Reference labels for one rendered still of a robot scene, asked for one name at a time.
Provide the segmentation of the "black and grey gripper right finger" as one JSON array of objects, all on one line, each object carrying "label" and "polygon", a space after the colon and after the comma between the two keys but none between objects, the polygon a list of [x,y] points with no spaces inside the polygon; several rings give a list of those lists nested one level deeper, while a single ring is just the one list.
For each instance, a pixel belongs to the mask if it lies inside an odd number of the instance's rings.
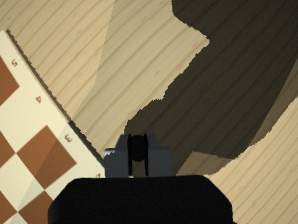
[{"label": "black and grey gripper right finger", "polygon": [[144,134],[144,147],[146,176],[172,176],[172,149],[161,147],[154,133]]}]

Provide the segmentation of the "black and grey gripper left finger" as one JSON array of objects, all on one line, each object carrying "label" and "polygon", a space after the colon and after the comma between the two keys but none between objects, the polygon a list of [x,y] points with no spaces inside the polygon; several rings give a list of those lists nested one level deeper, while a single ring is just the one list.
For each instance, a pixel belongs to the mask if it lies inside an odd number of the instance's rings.
[{"label": "black and grey gripper left finger", "polygon": [[104,150],[105,178],[129,178],[132,176],[131,147],[131,134],[121,134],[115,148]]}]

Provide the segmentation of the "brown and cream chessboard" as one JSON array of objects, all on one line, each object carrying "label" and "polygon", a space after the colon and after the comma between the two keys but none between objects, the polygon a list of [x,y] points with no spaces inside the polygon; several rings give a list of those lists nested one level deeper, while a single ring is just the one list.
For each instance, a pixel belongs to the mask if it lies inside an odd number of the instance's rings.
[{"label": "brown and cream chessboard", "polygon": [[48,208],[76,178],[105,178],[6,31],[0,32],[0,224],[48,224]]}]

